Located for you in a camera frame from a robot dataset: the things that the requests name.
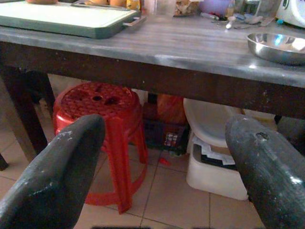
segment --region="metal bowl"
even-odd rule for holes
[[[248,35],[250,51],[265,60],[288,65],[305,64],[305,39],[282,34]]]

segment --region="gray table top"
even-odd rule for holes
[[[246,36],[252,32],[305,38],[305,30],[275,23],[226,31],[200,17],[150,16],[138,29],[105,40],[0,27],[0,41],[305,88],[305,66],[276,64],[250,53]]]

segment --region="orange bag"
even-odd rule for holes
[[[157,99],[158,117],[164,123],[186,124],[183,98],[160,94]]]

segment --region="red plastic stool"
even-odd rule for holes
[[[83,115],[100,114],[106,123],[102,146],[109,158],[112,193],[89,193],[87,204],[118,204],[119,213],[132,206],[132,195],[144,181],[147,170],[147,148],[142,123],[142,107],[136,93],[125,87],[106,83],[85,83],[61,93],[54,104],[54,131]],[[128,143],[137,145],[140,162],[145,164],[140,176],[131,182]]]

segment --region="cutting board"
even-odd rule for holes
[[[124,22],[132,22],[140,14],[135,10],[75,7],[63,2],[54,5],[25,1],[0,3],[0,25],[96,39],[113,36],[124,29]]]

